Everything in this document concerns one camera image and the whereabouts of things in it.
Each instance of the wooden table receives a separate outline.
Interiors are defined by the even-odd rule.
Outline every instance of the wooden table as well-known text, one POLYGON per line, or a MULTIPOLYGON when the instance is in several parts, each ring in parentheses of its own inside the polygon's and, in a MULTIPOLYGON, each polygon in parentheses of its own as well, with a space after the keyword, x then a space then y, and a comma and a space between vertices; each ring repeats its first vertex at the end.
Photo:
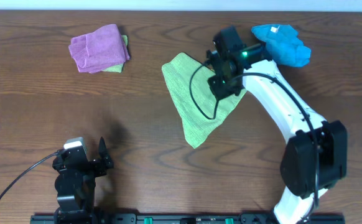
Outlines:
MULTIPOLYGON (((299 95, 348 129, 348 176, 320 201, 362 223, 362 14, 321 12, 0 11, 0 193, 23 170, 83 136, 96 154, 100 136, 115 161, 97 179, 96 204, 109 211, 239 213, 269 210, 284 183, 285 142, 264 108, 246 95, 204 144, 192 149, 161 66, 178 53, 199 61, 212 37, 235 25, 291 24, 312 60, 280 67, 299 95), (129 37, 122 73, 78 73, 74 36, 117 24, 129 37)), ((52 160, 28 173, 0 203, 0 223, 28 223, 57 207, 52 160)))

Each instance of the folded towel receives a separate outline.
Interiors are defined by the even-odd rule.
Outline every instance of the folded towel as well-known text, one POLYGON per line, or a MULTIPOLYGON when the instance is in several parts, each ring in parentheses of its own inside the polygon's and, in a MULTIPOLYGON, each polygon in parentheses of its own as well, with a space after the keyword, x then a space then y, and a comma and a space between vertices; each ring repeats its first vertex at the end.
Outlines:
MULTIPOLYGON (((127 46, 127 44, 128 44, 127 36, 126 36, 126 35, 122 35, 121 37, 123 38, 123 41, 124 41, 124 43, 125 43, 126 46, 127 46)), ((121 64, 119 64, 119 65, 113 65, 112 67, 109 67, 109 68, 104 69, 103 72, 119 72, 119 73, 120 73, 121 70, 123 69, 123 65, 124 65, 124 63, 121 63, 121 64)))
POLYGON ((71 39, 69 51, 79 72, 95 73, 130 59, 115 24, 71 39))
MULTIPOLYGON (((193 104, 189 94, 190 78, 200 65, 199 62, 188 55, 179 53, 171 62, 162 66, 167 88, 182 119, 185 140, 193 148, 203 143, 208 135, 223 123, 246 93, 246 90, 242 90, 239 96, 233 95, 220 100, 216 119, 206 119, 193 104)), ((210 69, 202 67, 192 81, 193 96, 208 116, 213 116, 216 103, 216 99, 207 83, 207 79, 213 75, 214 73, 210 69)))
POLYGON ((268 24, 255 26, 251 32, 266 43, 266 50, 280 65, 303 67, 310 62, 311 49, 297 38, 299 34, 290 25, 268 24))

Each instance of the small robot arm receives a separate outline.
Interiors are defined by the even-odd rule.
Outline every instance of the small robot arm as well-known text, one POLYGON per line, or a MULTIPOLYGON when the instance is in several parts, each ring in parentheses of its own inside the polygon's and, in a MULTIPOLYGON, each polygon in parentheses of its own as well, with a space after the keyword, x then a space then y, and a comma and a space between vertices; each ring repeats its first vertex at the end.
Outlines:
POLYGON ((286 82, 264 44, 247 47, 234 27, 223 29, 215 36, 214 44, 216 51, 207 52, 207 64, 215 71, 208 79, 211 92, 219 101, 232 94, 239 95, 245 88, 275 121, 287 146, 281 162, 286 188, 273 212, 280 224, 304 222, 314 210, 315 178, 318 179, 316 197, 319 198, 346 175, 347 133, 344 125, 339 121, 328 123, 301 99, 286 82), (254 74, 264 74, 267 78, 254 74), (313 129, 307 126, 297 104, 305 111, 313 129), (317 157, 313 135, 318 144, 317 157))

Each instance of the purple towel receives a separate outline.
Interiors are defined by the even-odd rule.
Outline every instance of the purple towel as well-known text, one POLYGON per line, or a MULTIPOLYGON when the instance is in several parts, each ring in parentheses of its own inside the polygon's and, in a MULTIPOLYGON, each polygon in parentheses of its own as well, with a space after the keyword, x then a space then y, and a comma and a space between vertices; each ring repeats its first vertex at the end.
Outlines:
POLYGON ((69 52, 76 61, 79 72, 99 72, 130 59, 126 44, 115 24, 72 38, 69 52))

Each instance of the blue towel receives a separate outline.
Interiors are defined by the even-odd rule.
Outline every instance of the blue towel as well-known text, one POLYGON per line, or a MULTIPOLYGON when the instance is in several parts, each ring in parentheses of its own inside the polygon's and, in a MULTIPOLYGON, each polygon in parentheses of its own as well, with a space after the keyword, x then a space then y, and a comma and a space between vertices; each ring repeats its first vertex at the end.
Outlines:
POLYGON ((292 26, 267 24, 255 26, 251 32, 266 43, 266 49, 276 63, 303 67, 310 62, 311 49, 297 38, 299 33, 292 26))

